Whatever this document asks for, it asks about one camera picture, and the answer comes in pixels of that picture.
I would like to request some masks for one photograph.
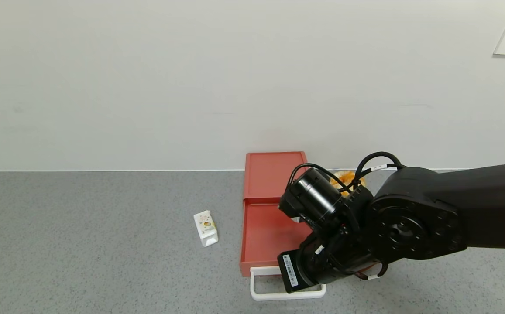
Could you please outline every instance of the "orange food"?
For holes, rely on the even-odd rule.
[[[334,173],[334,175],[336,177],[338,177],[338,179],[340,179],[345,185],[348,185],[354,179],[355,171],[338,171],[338,172]],[[339,183],[336,182],[336,180],[334,180],[332,178],[330,178],[330,184],[333,185],[336,189],[339,189],[342,187]],[[364,183],[364,178],[361,178],[361,184],[366,185]],[[343,191],[342,195],[348,196],[349,193],[348,193],[348,191]]]

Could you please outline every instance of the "white handle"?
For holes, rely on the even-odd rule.
[[[268,275],[281,275],[278,266],[264,266],[264,267],[251,267],[251,296],[256,301],[269,301],[269,300],[296,300],[296,299],[318,299],[326,294],[326,285],[321,284],[320,290],[317,291],[302,291],[293,292],[275,292],[272,294],[257,294],[254,291],[254,276],[268,276]]]

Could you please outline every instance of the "gray floor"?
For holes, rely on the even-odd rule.
[[[371,174],[378,189],[388,172]],[[505,313],[505,250],[402,260],[320,300],[256,302],[239,271],[243,173],[0,173],[0,314]],[[192,215],[210,209],[219,243]],[[266,280],[260,290],[281,289]]]

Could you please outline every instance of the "red box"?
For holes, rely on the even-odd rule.
[[[276,266],[281,252],[299,248],[311,233],[306,223],[296,223],[278,209],[293,169],[306,163],[302,151],[249,153],[244,173],[244,222],[240,271]],[[297,177],[304,172],[300,169]]]

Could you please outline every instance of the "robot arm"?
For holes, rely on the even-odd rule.
[[[356,180],[374,156],[398,167],[372,195]],[[290,183],[280,201],[289,217],[313,229],[298,250],[282,252],[278,263],[287,292],[332,282],[398,259],[431,259],[468,246],[505,248],[505,165],[436,173],[404,167],[388,153],[360,164],[348,197],[328,182],[328,173],[311,166]]]

